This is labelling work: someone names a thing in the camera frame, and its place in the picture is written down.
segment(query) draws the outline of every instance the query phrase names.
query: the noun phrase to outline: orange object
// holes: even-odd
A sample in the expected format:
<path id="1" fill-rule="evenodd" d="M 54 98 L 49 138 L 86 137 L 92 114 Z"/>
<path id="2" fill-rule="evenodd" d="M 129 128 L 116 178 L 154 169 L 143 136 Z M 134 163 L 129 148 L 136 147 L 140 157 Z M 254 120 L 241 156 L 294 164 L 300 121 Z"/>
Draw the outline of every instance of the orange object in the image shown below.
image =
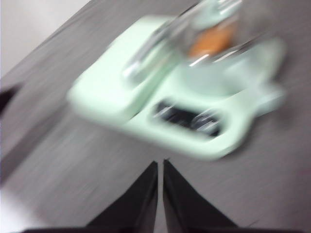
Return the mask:
<path id="1" fill-rule="evenodd" d="M 189 57 L 200 57 L 206 54 L 215 55 L 230 47 L 236 25 L 219 24 L 202 32 L 189 51 Z"/>

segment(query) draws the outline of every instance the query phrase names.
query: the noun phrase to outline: black object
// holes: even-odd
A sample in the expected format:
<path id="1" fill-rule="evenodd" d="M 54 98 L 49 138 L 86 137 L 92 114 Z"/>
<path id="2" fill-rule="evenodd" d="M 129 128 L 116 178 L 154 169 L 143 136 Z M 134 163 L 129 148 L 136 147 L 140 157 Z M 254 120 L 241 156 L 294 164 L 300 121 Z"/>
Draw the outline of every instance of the black object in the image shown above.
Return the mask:
<path id="1" fill-rule="evenodd" d="M 169 233 L 300 233 L 239 228 L 198 194 L 168 160 L 163 164 L 163 201 Z"/>
<path id="2" fill-rule="evenodd" d="M 20 86 L 13 86 L 5 91 L 0 92 L 0 117 L 13 96 L 19 91 Z"/>
<path id="3" fill-rule="evenodd" d="M 38 229 L 25 233 L 152 233 L 157 206 L 157 163 L 85 228 Z"/>
<path id="4" fill-rule="evenodd" d="M 119 199 L 86 227 L 26 230 L 24 233 L 152 233 L 157 175 L 157 163 L 152 162 Z M 169 233 L 301 233 L 239 228 L 200 196 L 168 160 L 164 161 L 163 199 Z"/>
<path id="5" fill-rule="evenodd" d="M 190 112 L 173 106 L 165 100 L 157 105 L 155 112 L 155 117 L 193 131 L 209 136 L 217 136 L 220 133 L 219 120 L 208 112 L 201 114 Z"/>

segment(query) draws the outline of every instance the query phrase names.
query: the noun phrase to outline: dark table surface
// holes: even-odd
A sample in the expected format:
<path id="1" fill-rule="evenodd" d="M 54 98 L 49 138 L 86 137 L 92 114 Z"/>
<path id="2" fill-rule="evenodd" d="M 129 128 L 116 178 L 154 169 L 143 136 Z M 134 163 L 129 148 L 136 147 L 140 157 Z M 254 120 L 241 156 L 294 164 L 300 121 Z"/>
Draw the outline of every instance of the dark table surface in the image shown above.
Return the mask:
<path id="1" fill-rule="evenodd" d="M 152 160 L 170 158 L 240 226 L 311 229 L 311 1 L 256 1 L 275 12 L 289 46 L 277 77 L 288 98 L 255 121 L 241 148 L 214 162 L 99 127 L 65 100 L 72 82 L 134 21 L 177 15 L 195 0 L 93 0 L 60 27 L 1 79 L 2 88 L 23 83 L 1 122 L 2 223 L 14 210 L 24 219 L 15 228 L 83 226 Z M 160 195 L 155 232 L 166 232 L 165 224 Z"/>

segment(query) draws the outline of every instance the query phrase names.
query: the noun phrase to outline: white wall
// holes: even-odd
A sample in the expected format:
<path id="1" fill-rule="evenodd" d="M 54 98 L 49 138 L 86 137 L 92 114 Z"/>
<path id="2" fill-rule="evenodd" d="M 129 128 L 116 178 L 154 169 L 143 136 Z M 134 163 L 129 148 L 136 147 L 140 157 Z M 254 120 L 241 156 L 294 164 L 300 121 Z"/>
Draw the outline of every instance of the white wall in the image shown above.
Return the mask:
<path id="1" fill-rule="evenodd" d="M 1 76 L 90 0 L 1 0 Z"/>

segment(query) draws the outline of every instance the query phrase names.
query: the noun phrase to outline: mint green tray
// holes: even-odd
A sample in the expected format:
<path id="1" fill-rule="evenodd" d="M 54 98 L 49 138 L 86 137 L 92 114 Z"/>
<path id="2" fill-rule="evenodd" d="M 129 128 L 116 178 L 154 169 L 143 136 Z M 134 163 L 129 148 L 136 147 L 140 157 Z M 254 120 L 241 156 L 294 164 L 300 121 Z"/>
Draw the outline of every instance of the mint green tray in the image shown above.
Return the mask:
<path id="1" fill-rule="evenodd" d="M 147 16 L 134 23 L 75 81 L 68 100 L 74 110 L 86 119 L 113 126 L 191 157 L 221 158 L 241 144 L 255 117 L 274 110 L 277 104 L 269 100 L 268 94 L 264 98 L 255 95 L 254 87 L 223 97 L 195 92 L 182 78 L 176 54 L 168 52 L 165 44 L 160 44 L 148 57 L 146 64 L 153 64 L 153 69 L 146 74 L 145 80 L 137 86 L 128 85 L 121 75 L 126 63 L 151 33 L 169 19 Z M 283 60 L 285 45 L 274 38 L 255 49 L 262 57 L 262 67 L 259 67 L 260 72 L 254 73 L 254 79 L 261 86 L 266 86 L 267 93 L 275 94 L 269 92 L 274 86 L 270 79 Z M 157 63 L 159 56 L 162 61 L 165 57 L 170 62 Z M 163 99 L 173 99 L 178 106 L 198 113 L 216 109 L 222 115 L 222 133 L 208 137 L 154 119 L 154 107 Z"/>

